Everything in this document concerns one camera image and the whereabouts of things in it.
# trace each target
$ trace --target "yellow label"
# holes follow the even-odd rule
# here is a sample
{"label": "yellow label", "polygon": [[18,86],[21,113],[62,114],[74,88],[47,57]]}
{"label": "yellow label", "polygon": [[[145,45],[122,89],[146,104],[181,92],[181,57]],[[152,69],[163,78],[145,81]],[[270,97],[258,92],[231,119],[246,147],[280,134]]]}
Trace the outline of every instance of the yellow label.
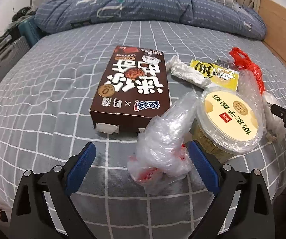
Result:
{"label": "yellow label", "polygon": [[223,133],[242,142],[256,136],[258,131],[256,116],[240,97],[226,91],[216,91],[209,93],[205,102],[208,118]]}
{"label": "yellow label", "polygon": [[237,90],[239,72],[220,67],[212,63],[192,60],[190,67],[199,71],[205,78],[211,79],[212,83],[233,91]]}

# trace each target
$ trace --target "crumpled plastic bag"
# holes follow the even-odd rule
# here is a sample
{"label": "crumpled plastic bag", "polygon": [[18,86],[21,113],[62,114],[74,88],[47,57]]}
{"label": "crumpled plastic bag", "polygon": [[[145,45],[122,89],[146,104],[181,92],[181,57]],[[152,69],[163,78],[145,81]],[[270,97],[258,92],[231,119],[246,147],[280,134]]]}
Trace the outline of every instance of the crumpled plastic bag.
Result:
{"label": "crumpled plastic bag", "polygon": [[192,169],[183,142],[194,121],[198,102],[195,92],[185,94],[161,117],[152,118],[144,132],[138,134],[135,154],[127,168],[147,194],[158,194]]}
{"label": "crumpled plastic bag", "polygon": [[173,76],[190,82],[202,89],[208,88],[211,84],[209,78],[204,78],[199,71],[183,63],[178,56],[173,56],[166,62],[166,71],[169,70],[171,70]]}
{"label": "crumpled plastic bag", "polygon": [[255,106],[257,113],[259,114],[259,116],[256,117],[262,119],[264,125],[264,133],[267,134],[263,100],[260,95],[260,90],[252,71],[247,69],[239,70],[237,90],[244,98],[246,98],[248,101],[252,103],[253,106]]}
{"label": "crumpled plastic bag", "polygon": [[235,70],[235,71],[239,71],[239,69],[235,66],[234,62],[229,60],[229,59],[216,59],[214,60],[214,63],[218,66],[221,66],[221,67],[224,67],[224,68],[227,68],[227,69],[232,69],[232,70]]}
{"label": "crumpled plastic bag", "polygon": [[284,128],[284,122],[281,118],[277,117],[271,112],[268,103],[276,104],[278,106],[280,106],[280,104],[273,95],[265,91],[262,94],[262,99],[266,116],[267,130],[271,132],[273,141],[281,142],[286,134],[286,129]]}

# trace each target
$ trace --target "red mesh bag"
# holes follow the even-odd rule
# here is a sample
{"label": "red mesh bag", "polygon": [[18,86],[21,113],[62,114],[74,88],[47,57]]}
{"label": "red mesh bag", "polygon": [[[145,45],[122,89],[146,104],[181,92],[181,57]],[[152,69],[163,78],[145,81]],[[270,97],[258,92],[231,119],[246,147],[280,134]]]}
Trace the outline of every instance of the red mesh bag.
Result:
{"label": "red mesh bag", "polygon": [[234,64],[239,70],[248,69],[253,72],[259,87],[260,95],[262,95],[265,91],[265,85],[260,67],[256,65],[249,58],[249,56],[238,47],[233,47],[232,51],[230,51],[230,55],[234,58]]}

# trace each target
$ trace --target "chocolate cookie box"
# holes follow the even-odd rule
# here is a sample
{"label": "chocolate cookie box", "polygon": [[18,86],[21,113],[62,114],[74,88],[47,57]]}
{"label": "chocolate cookie box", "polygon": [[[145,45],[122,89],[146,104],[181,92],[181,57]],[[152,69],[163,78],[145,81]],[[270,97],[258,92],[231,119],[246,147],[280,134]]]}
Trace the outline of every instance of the chocolate cookie box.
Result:
{"label": "chocolate cookie box", "polygon": [[105,123],[119,131],[139,132],[169,107],[163,52],[117,46],[90,108],[94,126]]}

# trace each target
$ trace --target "suitcase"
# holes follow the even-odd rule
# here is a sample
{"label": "suitcase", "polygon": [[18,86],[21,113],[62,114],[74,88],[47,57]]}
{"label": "suitcase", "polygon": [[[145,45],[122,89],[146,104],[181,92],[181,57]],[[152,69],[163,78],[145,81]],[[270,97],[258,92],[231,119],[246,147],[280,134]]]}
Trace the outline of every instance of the suitcase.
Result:
{"label": "suitcase", "polygon": [[29,49],[26,38],[22,36],[0,52],[0,83]]}
{"label": "suitcase", "polygon": [[35,25],[34,16],[23,20],[18,26],[19,32],[25,36],[30,47],[33,47],[45,34]]}

